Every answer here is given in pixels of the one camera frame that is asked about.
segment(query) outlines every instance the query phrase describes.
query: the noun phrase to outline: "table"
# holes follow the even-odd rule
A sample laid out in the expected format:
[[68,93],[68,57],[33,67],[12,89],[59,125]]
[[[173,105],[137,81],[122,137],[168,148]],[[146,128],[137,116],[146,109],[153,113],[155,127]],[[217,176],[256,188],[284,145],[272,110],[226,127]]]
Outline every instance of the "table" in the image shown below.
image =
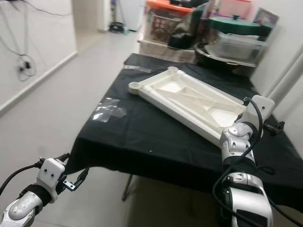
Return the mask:
[[[67,173],[101,166],[211,192],[222,173],[220,149],[139,96],[129,94],[127,85],[175,66],[243,99],[256,94],[249,79],[139,54],[132,54],[125,64],[151,69],[151,73],[130,69],[120,72],[105,97],[119,99],[118,106],[125,108],[127,115],[112,116],[107,123],[90,116],[75,140]],[[273,116],[267,122],[276,124]],[[303,161],[288,137],[283,132],[276,137],[264,132],[254,154],[258,165],[270,166],[276,172],[257,172],[268,196],[277,204],[303,212]]]

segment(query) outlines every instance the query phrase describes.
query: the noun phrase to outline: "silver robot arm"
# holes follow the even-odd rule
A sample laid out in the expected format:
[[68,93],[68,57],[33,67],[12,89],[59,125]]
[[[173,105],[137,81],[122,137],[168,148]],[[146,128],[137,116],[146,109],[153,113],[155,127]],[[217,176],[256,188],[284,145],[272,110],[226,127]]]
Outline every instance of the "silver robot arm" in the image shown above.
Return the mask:
[[[262,96],[254,96],[262,120],[267,119],[273,108],[274,101]],[[231,127],[225,128],[220,138],[222,164],[226,169],[238,163],[240,156],[251,146],[250,139],[257,134],[259,128],[258,115],[251,103],[246,111]],[[222,182],[224,203],[234,212],[265,227],[273,226],[273,215],[262,181],[254,176],[255,158],[253,151],[241,161],[235,172],[229,173]],[[244,227],[245,222],[235,216],[227,215],[228,226]]]
[[29,185],[20,197],[7,206],[0,219],[0,227],[29,227],[44,206],[54,203],[65,188],[75,191],[85,180],[89,169],[85,169],[72,184],[66,180],[65,163],[69,154],[58,158],[43,158],[36,164],[40,168],[34,184]]

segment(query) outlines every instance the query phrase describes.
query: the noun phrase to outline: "white plastic tray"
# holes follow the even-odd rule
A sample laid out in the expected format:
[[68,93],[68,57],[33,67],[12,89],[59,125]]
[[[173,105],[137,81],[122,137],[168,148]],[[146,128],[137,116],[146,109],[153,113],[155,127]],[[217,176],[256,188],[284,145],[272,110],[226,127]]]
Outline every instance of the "white plastic tray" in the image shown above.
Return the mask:
[[176,67],[129,84],[129,92],[154,104],[213,144],[245,110],[242,101]]

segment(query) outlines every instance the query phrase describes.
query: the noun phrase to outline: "table leg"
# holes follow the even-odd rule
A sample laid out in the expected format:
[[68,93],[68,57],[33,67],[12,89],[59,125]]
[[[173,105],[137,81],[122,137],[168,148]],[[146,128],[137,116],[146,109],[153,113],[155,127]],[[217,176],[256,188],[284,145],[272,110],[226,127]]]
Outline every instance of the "table leg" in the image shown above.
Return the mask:
[[126,186],[125,186],[125,189],[124,189],[122,198],[121,198],[123,202],[127,199],[127,196],[128,196],[128,188],[129,188],[129,185],[131,184],[132,177],[133,177],[133,175],[132,175],[132,174],[129,174],[129,177],[128,177],[128,180],[127,180],[127,183],[126,183]]

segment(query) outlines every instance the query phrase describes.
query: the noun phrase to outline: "white pipe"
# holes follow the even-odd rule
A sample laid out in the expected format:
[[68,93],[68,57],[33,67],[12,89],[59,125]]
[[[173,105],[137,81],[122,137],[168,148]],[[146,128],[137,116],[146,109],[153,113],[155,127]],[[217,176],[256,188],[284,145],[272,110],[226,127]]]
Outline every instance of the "white pipe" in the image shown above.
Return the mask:
[[289,72],[289,70],[293,67],[296,60],[300,57],[300,55],[303,53],[303,45],[299,49],[299,51],[296,53],[296,55],[292,58],[288,66],[282,71],[281,75],[279,76],[279,79],[277,79],[272,86],[270,86],[264,93],[264,97],[269,97],[269,95],[275,90],[275,88],[278,86],[278,84],[284,79],[286,74]]
[[303,74],[303,52],[299,52],[299,56],[294,61],[285,76],[279,81],[268,98],[274,100],[276,106],[282,101],[287,93],[293,88],[296,82]]

